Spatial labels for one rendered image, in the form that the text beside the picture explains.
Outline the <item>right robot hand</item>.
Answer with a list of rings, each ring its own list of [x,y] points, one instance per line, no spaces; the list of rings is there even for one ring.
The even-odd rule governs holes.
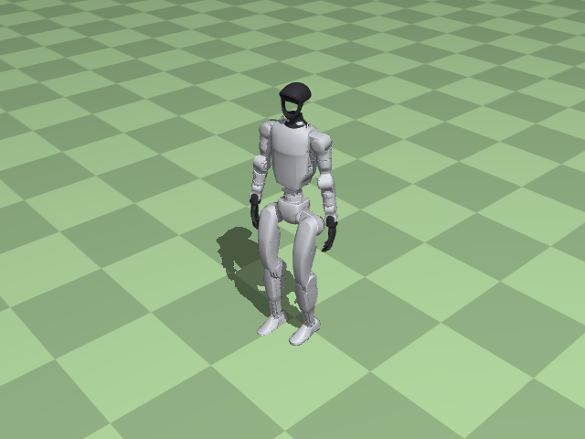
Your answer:
[[[258,201],[258,195],[257,194],[252,194],[251,198],[250,198],[250,204],[251,204],[251,209],[250,209],[250,215],[251,215],[251,219],[252,219],[252,224],[253,227],[255,227],[256,229],[258,229],[259,227],[259,204],[261,203],[261,200]]]

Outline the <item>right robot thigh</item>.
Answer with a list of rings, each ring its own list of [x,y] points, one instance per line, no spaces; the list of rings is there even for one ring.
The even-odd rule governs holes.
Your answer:
[[[278,215],[278,202],[268,204],[261,210],[258,227],[258,245],[263,267],[269,270],[273,277],[282,277],[286,262],[278,258],[281,233],[278,232],[278,222],[283,221]]]

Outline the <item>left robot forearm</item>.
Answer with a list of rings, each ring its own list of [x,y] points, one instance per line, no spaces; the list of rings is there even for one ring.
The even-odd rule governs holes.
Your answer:
[[[331,183],[332,189],[325,189],[321,190],[321,195],[323,197],[323,205],[324,205],[324,220],[326,222],[326,218],[328,216],[333,216],[335,222],[337,220],[337,212],[336,212],[336,200],[335,200],[335,181],[333,176],[331,175]]]

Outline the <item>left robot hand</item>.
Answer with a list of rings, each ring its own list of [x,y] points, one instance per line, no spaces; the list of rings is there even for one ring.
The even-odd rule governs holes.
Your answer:
[[[335,226],[337,226],[337,221],[335,222],[335,219],[333,216],[328,216],[326,218],[325,225],[326,225],[326,227],[328,227],[328,240],[325,242],[324,248],[321,250],[321,252],[327,252],[333,246],[333,242],[334,242],[335,234],[336,234],[336,227]]]

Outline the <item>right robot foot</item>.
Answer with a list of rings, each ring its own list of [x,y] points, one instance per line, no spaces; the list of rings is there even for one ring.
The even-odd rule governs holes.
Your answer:
[[[277,314],[276,314],[277,315]],[[281,324],[288,320],[287,313],[285,311],[281,311],[281,317],[278,319],[274,319],[275,315],[269,316],[269,318],[265,321],[265,323],[258,328],[257,333],[260,336],[269,335],[271,332],[276,330]]]

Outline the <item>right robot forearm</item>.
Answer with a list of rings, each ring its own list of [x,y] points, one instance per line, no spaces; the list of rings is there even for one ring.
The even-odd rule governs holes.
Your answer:
[[[258,201],[261,199],[262,197],[262,190],[264,189],[264,184],[265,184],[265,178],[268,174],[268,171],[262,172],[260,171],[258,168],[256,168],[255,166],[253,166],[253,179],[252,179],[252,191],[250,192],[250,198],[252,194],[257,194],[258,195]]]

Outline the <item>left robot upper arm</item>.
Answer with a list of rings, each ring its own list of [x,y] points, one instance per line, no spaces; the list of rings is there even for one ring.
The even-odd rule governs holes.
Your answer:
[[[332,139],[328,134],[318,131],[312,131],[309,134],[309,139],[311,148],[316,152],[317,165],[320,172],[320,176],[316,177],[318,188],[321,190],[332,189]]]

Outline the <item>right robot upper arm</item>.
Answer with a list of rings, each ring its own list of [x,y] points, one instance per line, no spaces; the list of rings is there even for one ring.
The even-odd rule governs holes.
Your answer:
[[[271,127],[278,121],[270,119],[260,125],[260,144],[261,153],[253,160],[253,165],[260,171],[265,172],[271,168]]]

